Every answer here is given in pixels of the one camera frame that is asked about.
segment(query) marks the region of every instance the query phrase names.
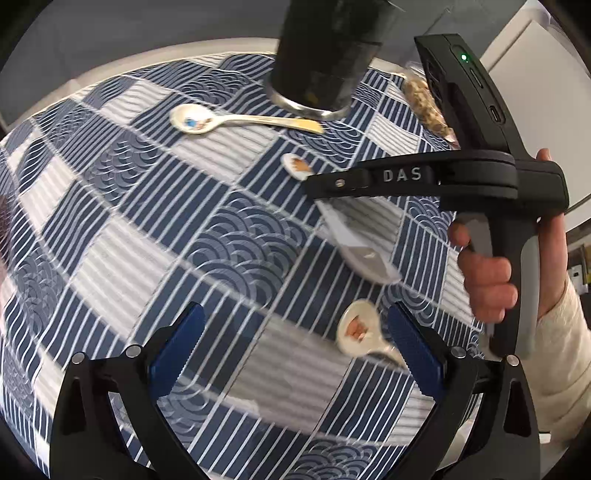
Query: tablecloth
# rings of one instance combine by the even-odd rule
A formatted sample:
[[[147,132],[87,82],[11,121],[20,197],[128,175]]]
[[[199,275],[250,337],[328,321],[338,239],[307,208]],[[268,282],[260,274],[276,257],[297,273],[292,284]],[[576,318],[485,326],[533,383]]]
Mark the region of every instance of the tablecloth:
[[[433,151],[403,78],[369,69],[347,118],[324,135],[264,126],[176,131],[169,111],[291,116],[269,102],[272,54],[231,52],[128,72],[85,88],[0,142],[0,410],[48,473],[51,418],[77,351],[120,354],[190,300],[206,330],[159,406],[212,478],[377,480],[433,403],[408,372],[334,343],[355,299],[403,300],[450,345],[476,353],[474,321],[436,198],[334,200],[400,270],[397,285],[351,272],[280,158],[315,172]],[[148,458],[112,396],[131,455]]]

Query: black cup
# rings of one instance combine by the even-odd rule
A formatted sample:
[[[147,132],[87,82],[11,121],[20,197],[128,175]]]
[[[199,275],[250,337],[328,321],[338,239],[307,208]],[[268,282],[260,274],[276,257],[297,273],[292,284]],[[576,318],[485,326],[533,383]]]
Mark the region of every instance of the black cup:
[[[271,100],[316,120],[346,116],[397,11],[388,0],[292,0],[267,82]]]

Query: person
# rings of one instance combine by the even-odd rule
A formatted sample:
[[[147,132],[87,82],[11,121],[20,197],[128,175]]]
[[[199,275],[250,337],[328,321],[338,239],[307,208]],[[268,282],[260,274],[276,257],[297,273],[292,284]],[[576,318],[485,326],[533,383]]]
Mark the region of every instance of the person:
[[[540,150],[537,159],[551,160],[548,149]],[[449,237],[459,247],[467,247],[470,242],[467,227],[459,222],[450,226]],[[530,358],[522,359],[522,364],[538,428],[550,432],[554,450],[563,452],[591,412],[591,331],[566,273],[564,215],[542,218],[538,239],[540,302],[535,347]],[[501,322],[506,310],[517,301],[517,289],[509,283],[509,261],[487,258],[463,248],[457,263],[464,274],[464,287],[475,317],[481,322]]]

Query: gray wall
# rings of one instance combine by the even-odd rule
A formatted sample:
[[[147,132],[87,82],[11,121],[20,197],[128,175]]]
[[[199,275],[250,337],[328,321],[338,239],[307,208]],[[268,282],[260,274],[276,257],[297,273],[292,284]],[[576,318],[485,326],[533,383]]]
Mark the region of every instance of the gray wall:
[[[414,58],[413,37],[460,33],[476,54],[524,0],[395,0],[400,12],[380,58]],[[280,34],[288,0],[53,0],[0,72],[0,113],[10,124],[68,80],[155,48]]]

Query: sleeve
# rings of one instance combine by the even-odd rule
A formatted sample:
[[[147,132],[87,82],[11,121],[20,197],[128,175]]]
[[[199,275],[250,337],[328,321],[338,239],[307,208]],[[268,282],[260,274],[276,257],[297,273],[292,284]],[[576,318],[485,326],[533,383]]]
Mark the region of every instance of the sleeve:
[[[591,412],[591,332],[570,279],[539,321],[533,355],[523,361],[540,431],[574,438]]]

